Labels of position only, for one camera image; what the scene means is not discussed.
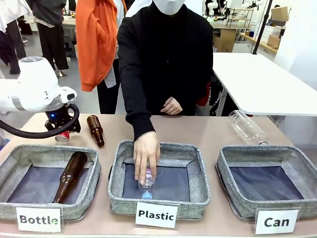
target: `brown glass bottle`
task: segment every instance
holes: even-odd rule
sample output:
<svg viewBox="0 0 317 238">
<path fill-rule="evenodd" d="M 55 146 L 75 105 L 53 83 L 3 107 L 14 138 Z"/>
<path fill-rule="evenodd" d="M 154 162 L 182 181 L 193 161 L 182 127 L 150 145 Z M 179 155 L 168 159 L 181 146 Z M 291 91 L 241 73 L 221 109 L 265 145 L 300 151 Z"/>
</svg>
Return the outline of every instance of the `brown glass bottle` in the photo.
<svg viewBox="0 0 317 238">
<path fill-rule="evenodd" d="M 90 129 L 90 134 L 95 138 L 99 147 L 103 147 L 105 145 L 103 138 L 103 128 L 100 125 L 99 119 L 95 115 L 91 115 L 87 118 L 87 124 Z"/>
<path fill-rule="evenodd" d="M 87 162 L 87 155 L 76 151 L 70 158 L 59 179 L 59 187 L 53 203 L 63 203 L 78 182 L 79 176 Z"/>
</svg>

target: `person's left hand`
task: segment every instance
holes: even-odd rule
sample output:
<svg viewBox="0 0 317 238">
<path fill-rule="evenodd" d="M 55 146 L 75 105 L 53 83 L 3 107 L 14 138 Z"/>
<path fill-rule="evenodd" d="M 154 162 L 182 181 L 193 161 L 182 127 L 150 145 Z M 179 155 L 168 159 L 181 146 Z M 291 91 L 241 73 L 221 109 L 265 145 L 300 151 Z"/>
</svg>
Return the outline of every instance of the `person's left hand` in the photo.
<svg viewBox="0 0 317 238">
<path fill-rule="evenodd" d="M 167 113 L 169 115 L 176 115 L 182 111 L 182 107 L 178 103 L 178 101 L 170 97 L 164 104 L 164 108 L 160 111 L 161 113 Z"/>
</svg>

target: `white face mask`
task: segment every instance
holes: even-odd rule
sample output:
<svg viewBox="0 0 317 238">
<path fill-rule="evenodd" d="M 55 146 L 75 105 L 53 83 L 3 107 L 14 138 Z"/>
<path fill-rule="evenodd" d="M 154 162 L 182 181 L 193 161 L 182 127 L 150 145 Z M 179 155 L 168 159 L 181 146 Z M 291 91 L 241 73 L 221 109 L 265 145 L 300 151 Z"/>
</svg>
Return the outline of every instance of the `white face mask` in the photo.
<svg viewBox="0 0 317 238">
<path fill-rule="evenodd" d="M 185 0 L 153 0 L 158 9 L 166 15 L 178 13 Z"/>
</svg>

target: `orange jacket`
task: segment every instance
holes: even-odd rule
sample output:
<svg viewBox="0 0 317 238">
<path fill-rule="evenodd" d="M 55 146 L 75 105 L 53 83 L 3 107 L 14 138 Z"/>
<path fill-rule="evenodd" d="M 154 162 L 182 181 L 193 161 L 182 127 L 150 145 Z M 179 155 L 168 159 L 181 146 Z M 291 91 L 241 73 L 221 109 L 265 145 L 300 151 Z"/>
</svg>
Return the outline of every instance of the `orange jacket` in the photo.
<svg viewBox="0 0 317 238">
<path fill-rule="evenodd" d="M 81 89 L 91 92 L 111 69 L 117 46 L 113 0 L 79 0 L 76 38 Z"/>
</svg>

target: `red bag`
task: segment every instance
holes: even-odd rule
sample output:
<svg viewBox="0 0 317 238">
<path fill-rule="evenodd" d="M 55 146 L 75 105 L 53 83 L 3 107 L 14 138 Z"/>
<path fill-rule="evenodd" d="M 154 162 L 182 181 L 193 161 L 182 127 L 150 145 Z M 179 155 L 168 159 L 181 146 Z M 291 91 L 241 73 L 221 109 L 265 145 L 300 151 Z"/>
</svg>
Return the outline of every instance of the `red bag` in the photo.
<svg viewBox="0 0 317 238">
<path fill-rule="evenodd" d="M 211 83 L 207 84 L 207 86 L 206 86 L 206 95 L 203 98 L 201 98 L 200 100 L 198 100 L 196 105 L 201 106 L 201 107 L 204 107 L 204 106 L 207 105 L 208 99 L 209 99 L 209 91 L 210 91 L 209 87 L 210 87 L 210 84 Z"/>
</svg>

